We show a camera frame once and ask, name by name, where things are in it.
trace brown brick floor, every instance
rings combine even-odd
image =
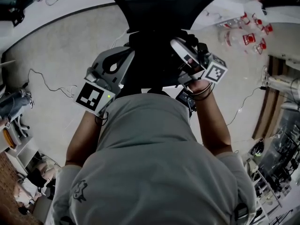
[[[18,176],[5,153],[0,154],[0,224],[1,225],[41,225],[31,214],[26,216],[18,211],[13,191]]]

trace electronic device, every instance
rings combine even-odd
[[[178,99],[193,110],[188,84],[199,79],[218,84],[227,72],[223,60],[184,31],[212,1],[115,0],[129,24],[129,42],[98,55],[77,87],[74,102],[99,116],[121,92],[120,84],[138,88],[181,84],[184,90]]]

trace seated person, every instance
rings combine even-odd
[[[55,168],[48,171],[47,163],[42,163],[36,167],[28,176],[21,182],[16,182],[14,188],[14,197],[19,205],[19,212],[23,215],[28,213],[28,208],[31,204],[42,196],[46,185],[52,180],[56,173]]]

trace orange object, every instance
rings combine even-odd
[[[3,135],[8,145],[14,149],[16,145],[14,144],[14,141],[12,140],[9,132],[6,129],[3,129]]]

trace black hair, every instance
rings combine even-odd
[[[23,215],[26,215],[28,213],[28,209],[25,207],[19,207],[18,208],[19,212],[22,213]]]

